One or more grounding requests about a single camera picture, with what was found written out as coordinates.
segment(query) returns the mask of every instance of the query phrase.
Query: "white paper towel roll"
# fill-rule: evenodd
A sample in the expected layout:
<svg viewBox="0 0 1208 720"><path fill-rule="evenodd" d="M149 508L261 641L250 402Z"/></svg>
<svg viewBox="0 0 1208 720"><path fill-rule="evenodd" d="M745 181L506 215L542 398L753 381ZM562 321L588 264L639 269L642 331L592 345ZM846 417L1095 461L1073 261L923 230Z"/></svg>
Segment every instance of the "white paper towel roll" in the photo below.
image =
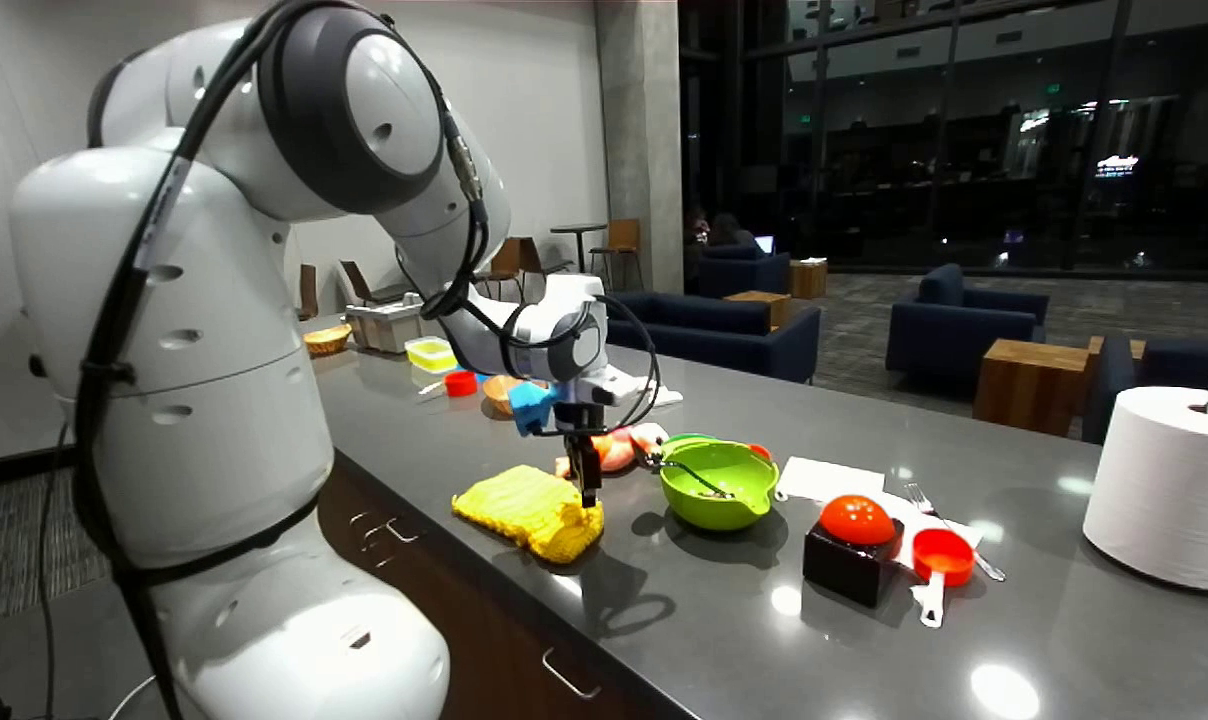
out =
<svg viewBox="0 0 1208 720"><path fill-rule="evenodd" d="M1208 593L1208 417L1201 387L1129 387L1101 453L1084 538L1121 566Z"/></svg>

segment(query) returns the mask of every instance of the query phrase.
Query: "glass wall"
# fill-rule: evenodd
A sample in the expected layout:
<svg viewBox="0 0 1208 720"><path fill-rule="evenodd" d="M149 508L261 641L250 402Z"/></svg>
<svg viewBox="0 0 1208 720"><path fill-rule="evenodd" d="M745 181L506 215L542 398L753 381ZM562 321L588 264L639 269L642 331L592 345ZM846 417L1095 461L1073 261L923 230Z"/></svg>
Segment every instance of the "glass wall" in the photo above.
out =
<svg viewBox="0 0 1208 720"><path fill-rule="evenodd" d="M695 195L788 253L1208 273L1208 0L682 5L727 20Z"/></svg>

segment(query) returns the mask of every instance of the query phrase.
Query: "black container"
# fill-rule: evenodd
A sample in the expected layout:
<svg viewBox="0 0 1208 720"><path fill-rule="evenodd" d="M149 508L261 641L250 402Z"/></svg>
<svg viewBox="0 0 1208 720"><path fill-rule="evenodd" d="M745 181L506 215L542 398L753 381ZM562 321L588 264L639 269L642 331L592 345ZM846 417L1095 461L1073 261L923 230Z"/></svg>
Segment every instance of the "black container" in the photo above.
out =
<svg viewBox="0 0 1208 720"><path fill-rule="evenodd" d="M855 548L810 525L810 531L802 538L802 581L863 608L877 608L896 581L893 555L899 548L899 525L893 529L893 545Z"/></svg>

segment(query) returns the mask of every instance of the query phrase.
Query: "wall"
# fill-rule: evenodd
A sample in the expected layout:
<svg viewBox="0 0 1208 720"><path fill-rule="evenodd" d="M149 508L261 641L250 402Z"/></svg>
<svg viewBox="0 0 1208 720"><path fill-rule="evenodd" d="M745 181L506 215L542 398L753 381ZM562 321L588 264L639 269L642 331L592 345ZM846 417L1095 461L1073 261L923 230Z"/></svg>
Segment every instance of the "wall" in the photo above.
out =
<svg viewBox="0 0 1208 720"><path fill-rule="evenodd" d="M678 10L596 0L609 215L639 215L642 280L682 291Z"/></svg>
<svg viewBox="0 0 1208 720"><path fill-rule="evenodd" d="M199 20L247 15L264 0L0 0L0 457L46 448L59 426L25 373L25 330L7 241L14 181L85 147L87 93L104 70ZM383 5L444 82L513 191L513 231L548 253L551 224L602 215L596 15L588 0L403 0ZM375 224L301 230L286 258L354 258L383 273Z"/></svg>

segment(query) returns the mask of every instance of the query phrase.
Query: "cabinet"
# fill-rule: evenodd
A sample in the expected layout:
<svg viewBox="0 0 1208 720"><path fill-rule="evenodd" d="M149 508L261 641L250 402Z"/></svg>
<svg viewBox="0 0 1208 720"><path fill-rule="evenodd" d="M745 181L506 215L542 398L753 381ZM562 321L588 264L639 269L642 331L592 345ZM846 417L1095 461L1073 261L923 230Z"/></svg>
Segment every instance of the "cabinet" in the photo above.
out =
<svg viewBox="0 0 1208 720"><path fill-rule="evenodd" d="M337 474L320 493L320 529L439 627L450 656L447 720L682 715L383 483Z"/></svg>

